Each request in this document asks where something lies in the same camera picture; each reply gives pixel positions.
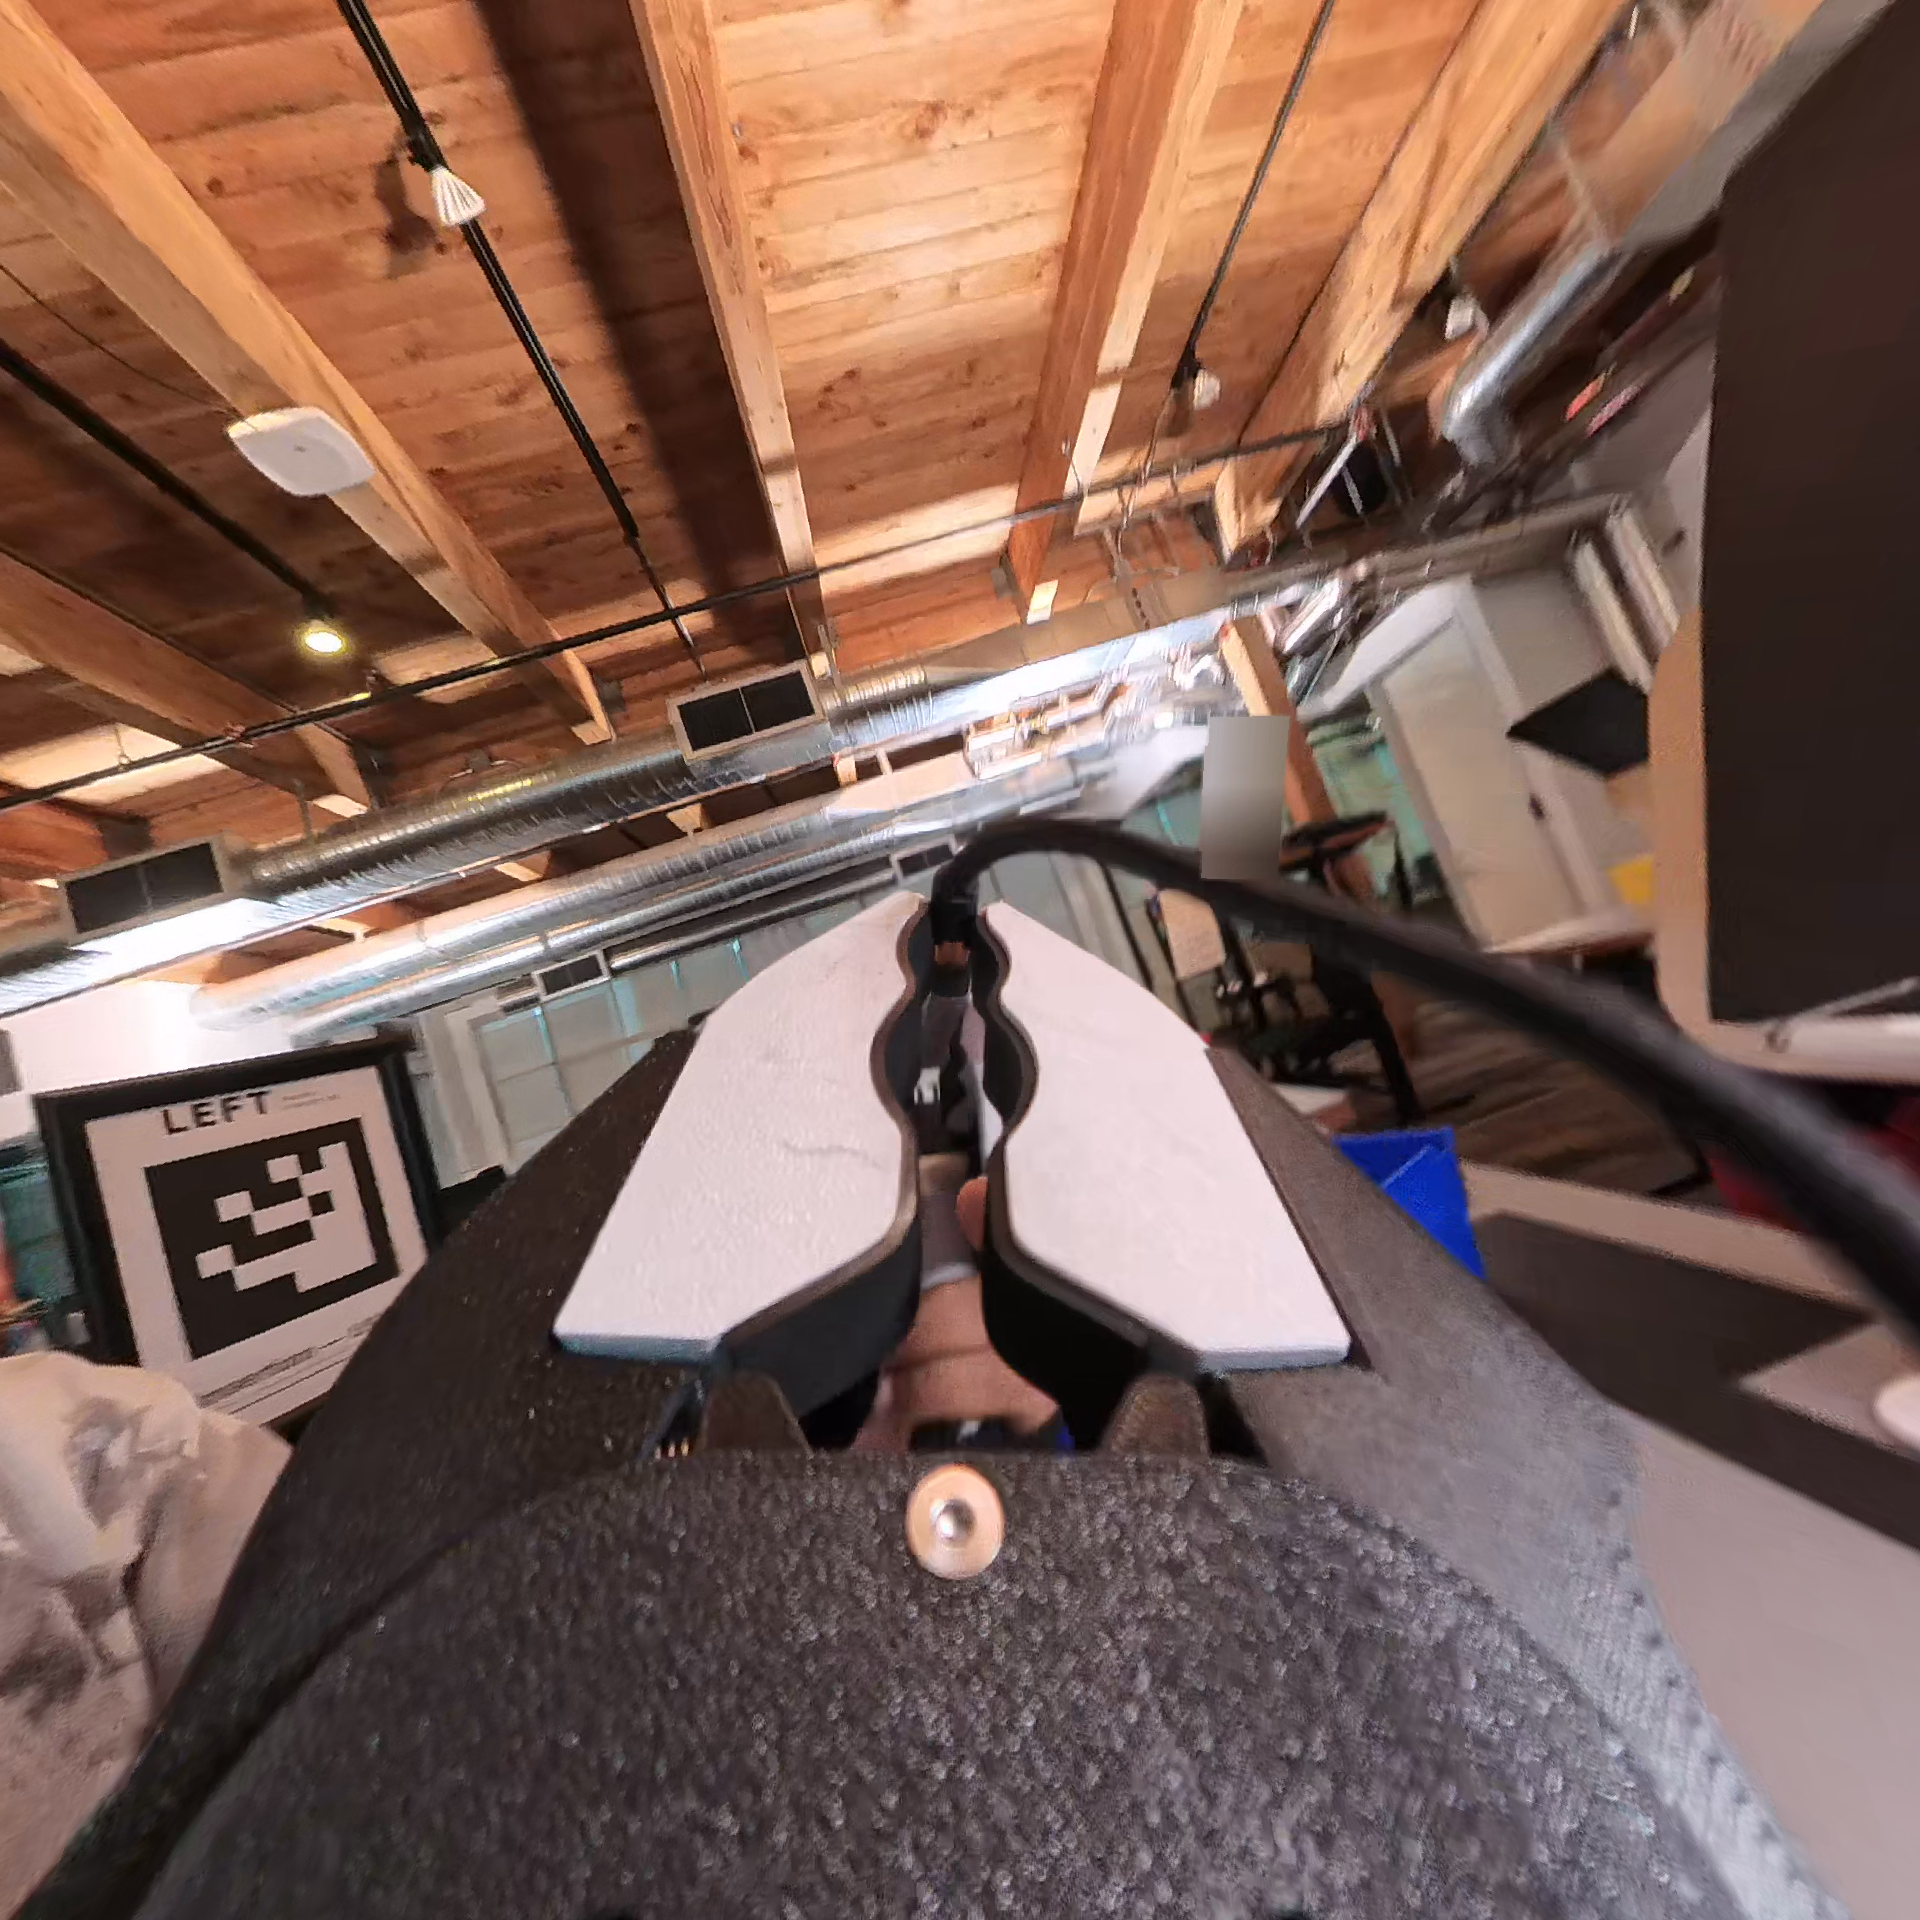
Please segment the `black table mat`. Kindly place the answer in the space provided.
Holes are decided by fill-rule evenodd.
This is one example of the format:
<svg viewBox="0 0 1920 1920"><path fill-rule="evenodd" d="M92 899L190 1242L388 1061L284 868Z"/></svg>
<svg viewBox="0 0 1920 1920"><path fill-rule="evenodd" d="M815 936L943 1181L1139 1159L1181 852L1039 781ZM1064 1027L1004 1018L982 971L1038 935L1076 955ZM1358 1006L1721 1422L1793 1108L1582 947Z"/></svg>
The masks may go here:
<svg viewBox="0 0 1920 1920"><path fill-rule="evenodd" d="M1918 1548L1915 1454L1871 1416L1899 1354L1855 1303L1517 1214L1475 1232L1493 1291L1605 1398Z"/></svg>

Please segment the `person's left hand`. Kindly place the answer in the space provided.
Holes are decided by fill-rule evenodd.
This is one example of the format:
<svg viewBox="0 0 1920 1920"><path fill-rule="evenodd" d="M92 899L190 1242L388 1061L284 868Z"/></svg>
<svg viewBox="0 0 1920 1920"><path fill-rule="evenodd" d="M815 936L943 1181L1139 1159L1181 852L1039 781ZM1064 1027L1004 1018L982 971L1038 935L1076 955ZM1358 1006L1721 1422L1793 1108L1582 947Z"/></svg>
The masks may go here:
<svg viewBox="0 0 1920 1920"><path fill-rule="evenodd" d="M987 1227L990 1181L976 1175L941 1192L952 1242L935 1277L920 1287L918 1310L880 1372L877 1397L860 1440L881 1451L909 1451L932 1428L984 1428L1020 1440L1059 1426L1056 1400L996 1354L984 1322L979 1252Z"/></svg>

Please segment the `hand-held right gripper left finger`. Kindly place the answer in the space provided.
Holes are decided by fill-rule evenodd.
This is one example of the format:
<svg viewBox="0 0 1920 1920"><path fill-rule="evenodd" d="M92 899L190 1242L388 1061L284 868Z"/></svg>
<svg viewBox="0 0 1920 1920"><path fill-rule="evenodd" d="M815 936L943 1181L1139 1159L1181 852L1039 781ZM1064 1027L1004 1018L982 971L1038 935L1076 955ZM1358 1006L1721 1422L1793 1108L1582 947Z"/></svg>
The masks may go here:
<svg viewBox="0 0 1920 1920"><path fill-rule="evenodd" d="M766 1375L803 1420L880 1372L920 1293L920 917L892 894L707 1018L558 1310L566 1354Z"/></svg>

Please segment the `silver ventilation duct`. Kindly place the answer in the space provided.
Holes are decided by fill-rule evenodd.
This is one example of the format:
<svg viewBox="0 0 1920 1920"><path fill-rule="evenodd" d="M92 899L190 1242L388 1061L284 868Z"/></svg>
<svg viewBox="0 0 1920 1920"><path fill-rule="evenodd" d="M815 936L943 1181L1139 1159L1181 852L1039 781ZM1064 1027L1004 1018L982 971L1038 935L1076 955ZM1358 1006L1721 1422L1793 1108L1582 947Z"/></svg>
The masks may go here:
<svg viewBox="0 0 1920 1920"><path fill-rule="evenodd" d="M222 1034L275 1020L313 1030L382 1020L419 996L465 992L493 976L595 951L660 917L718 900L723 882L791 858L809 859L864 832L892 835L907 813L932 810L943 815L973 791L964 756L925 759L511 895L449 907L334 952L203 987L190 1010Z"/></svg>
<svg viewBox="0 0 1920 1920"><path fill-rule="evenodd" d="M1405 469L1397 413L1369 410L1360 442L1376 458L1384 526L1352 549L1341 586L1356 607L1452 579L1494 579L1559 563L1627 514L1625 488L1575 491L1667 376L1710 349L1724 271L1712 239L1638 254L1580 244L1556 255L1449 376L1423 397L1430 455Z"/></svg>
<svg viewBox="0 0 1920 1920"><path fill-rule="evenodd" d="M652 810L691 805L740 783L785 778L817 760L872 756L925 736L972 728L998 712L1211 639L1233 606L1139 626L1123 602L1007 629L917 662L817 683L822 719L763 736L735 752L687 760L672 727L623 736L500 774L459 795L388 806L365 822L246 855L237 888L291 906L318 888L357 895L489 866Z"/></svg>

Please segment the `black tilted panel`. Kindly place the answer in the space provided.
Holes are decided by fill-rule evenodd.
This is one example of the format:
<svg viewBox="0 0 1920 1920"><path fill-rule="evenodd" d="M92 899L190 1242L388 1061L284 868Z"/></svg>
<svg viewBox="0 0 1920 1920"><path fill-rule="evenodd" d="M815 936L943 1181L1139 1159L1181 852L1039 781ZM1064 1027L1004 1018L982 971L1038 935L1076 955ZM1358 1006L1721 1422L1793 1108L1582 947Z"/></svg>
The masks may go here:
<svg viewBox="0 0 1920 1920"><path fill-rule="evenodd" d="M1614 779L1648 763L1648 695L1609 668L1525 712L1503 736Z"/></svg>

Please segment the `black panel on beige board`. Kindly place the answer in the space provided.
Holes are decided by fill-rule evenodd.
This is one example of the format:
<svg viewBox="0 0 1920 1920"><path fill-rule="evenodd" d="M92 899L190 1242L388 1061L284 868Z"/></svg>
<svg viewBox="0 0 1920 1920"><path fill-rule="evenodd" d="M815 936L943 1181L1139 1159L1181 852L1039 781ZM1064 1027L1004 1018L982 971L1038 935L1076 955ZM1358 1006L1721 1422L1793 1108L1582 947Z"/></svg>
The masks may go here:
<svg viewBox="0 0 1920 1920"><path fill-rule="evenodd" d="M1653 951L1718 1056L1915 1008L1915 5L1721 199L1699 612L1649 695Z"/></svg>

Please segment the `white door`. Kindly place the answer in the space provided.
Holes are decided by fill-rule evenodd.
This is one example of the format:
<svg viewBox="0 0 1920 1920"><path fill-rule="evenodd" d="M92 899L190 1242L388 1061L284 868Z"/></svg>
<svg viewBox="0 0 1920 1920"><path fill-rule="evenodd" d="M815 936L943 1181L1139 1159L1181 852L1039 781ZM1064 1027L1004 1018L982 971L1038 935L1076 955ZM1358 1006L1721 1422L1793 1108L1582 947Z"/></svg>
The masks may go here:
<svg viewBox="0 0 1920 1920"><path fill-rule="evenodd" d="M1440 631L1376 691L1391 750L1459 917L1479 947L1527 928L1529 838L1493 691L1471 650Z"/></svg>

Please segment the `white air vent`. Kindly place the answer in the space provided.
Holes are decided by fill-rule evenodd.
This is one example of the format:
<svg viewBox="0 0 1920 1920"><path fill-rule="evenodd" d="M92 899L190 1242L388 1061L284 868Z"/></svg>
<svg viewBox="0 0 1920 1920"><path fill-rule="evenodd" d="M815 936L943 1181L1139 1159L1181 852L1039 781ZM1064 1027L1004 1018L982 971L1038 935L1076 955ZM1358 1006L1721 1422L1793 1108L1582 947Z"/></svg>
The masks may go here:
<svg viewBox="0 0 1920 1920"><path fill-rule="evenodd" d="M222 906L230 895L230 866L225 840L203 837L73 872L59 882L71 936L102 939L109 932Z"/></svg>
<svg viewBox="0 0 1920 1920"><path fill-rule="evenodd" d="M680 754L704 760L763 736L809 728L825 712L809 668L781 662L679 695L667 703L667 717Z"/></svg>

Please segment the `white top desk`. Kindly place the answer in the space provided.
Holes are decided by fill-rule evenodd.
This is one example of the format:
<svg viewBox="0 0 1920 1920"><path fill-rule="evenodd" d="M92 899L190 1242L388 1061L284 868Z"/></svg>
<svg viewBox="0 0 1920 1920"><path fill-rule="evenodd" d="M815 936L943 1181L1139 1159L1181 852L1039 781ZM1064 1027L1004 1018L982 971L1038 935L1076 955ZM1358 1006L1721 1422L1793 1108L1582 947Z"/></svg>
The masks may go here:
<svg viewBox="0 0 1920 1920"><path fill-rule="evenodd" d="M1590 915L1555 920L1521 932L1513 939L1488 943L1488 952L1584 964L1609 952L1638 952L1653 939L1653 924L1646 911L1629 906L1611 906Z"/></svg>

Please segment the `grey usb hub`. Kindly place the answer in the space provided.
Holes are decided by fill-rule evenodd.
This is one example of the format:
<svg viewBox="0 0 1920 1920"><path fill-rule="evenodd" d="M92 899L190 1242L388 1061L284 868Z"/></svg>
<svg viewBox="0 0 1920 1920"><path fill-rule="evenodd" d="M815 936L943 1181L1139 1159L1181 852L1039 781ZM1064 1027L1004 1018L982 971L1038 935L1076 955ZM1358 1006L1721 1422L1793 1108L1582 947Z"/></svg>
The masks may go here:
<svg viewBox="0 0 1920 1920"><path fill-rule="evenodd" d="M907 1116L918 1144L918 1291L976 1272L963 1189L982 1172L976 1053L981 1027L960 973L937 976L918 1004Z"/></svg>

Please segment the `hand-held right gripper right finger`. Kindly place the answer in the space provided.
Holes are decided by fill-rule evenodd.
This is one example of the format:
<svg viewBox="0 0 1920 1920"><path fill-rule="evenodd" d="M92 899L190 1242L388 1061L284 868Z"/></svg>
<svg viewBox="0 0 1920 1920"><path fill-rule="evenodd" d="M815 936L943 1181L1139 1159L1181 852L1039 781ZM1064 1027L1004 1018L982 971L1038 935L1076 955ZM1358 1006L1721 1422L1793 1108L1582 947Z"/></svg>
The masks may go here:
<svg viewBox="0 0 1920 1920"><path fill-rule="evenodd" d="M1091 1448L1143 1375L1321 1368L1352 1331L1211 1047L1007 903L976 915L995 1349Z"/></svg>

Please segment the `black framed marker sign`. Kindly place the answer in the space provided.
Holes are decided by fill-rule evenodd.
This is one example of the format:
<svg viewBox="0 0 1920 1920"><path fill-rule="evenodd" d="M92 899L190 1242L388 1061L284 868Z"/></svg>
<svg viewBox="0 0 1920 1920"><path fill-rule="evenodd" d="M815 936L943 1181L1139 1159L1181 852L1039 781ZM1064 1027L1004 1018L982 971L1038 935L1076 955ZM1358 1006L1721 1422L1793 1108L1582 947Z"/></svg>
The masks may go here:
<svg viewBox="0 0 1920 1920"><path fill-rule="evenodd" d="M240 1422L318 1405L441 1244L397 1038L37 1095L32 1110L79 1356Z"/></svg>

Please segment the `blue plastic bin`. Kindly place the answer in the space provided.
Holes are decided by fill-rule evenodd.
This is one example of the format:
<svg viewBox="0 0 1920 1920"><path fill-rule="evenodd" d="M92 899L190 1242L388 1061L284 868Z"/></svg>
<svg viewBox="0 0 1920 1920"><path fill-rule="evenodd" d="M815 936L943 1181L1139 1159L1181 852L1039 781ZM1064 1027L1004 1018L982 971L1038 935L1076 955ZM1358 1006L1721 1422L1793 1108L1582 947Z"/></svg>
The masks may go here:
<svg viewBox="0 0 1920 1920"><path fill-rule="evenodd" d="M1485 1283L1453 1127L1340 1133L1333 1144L1430 1245Z"/></svg>

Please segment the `person's left forearm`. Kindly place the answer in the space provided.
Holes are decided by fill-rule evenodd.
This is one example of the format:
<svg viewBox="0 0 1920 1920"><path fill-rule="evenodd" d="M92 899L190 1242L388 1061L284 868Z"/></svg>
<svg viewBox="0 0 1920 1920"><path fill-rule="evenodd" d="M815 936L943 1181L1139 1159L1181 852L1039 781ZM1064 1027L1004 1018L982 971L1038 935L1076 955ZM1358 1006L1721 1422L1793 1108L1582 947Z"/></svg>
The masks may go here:
<svg viewBox="0 0 1920 1920"><path fill-rule="evenodd" d="M291 1455L169 1375L4 1358L4 1916L126 1780Z"/></svg>

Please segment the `white ceiling access point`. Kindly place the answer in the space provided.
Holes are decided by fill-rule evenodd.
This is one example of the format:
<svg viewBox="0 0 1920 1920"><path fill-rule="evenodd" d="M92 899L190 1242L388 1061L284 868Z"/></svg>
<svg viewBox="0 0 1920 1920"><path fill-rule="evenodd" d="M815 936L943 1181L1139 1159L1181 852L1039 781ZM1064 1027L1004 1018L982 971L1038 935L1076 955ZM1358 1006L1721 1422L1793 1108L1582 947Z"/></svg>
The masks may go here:
<svg viewBox="0 0 1920 1920"><path fill-rule="evenodd" d="M377 466L360 442L319 406L292 404L240 416L228 420L224 435L255 474L288 496L340 496L377 480Z"/></svg>

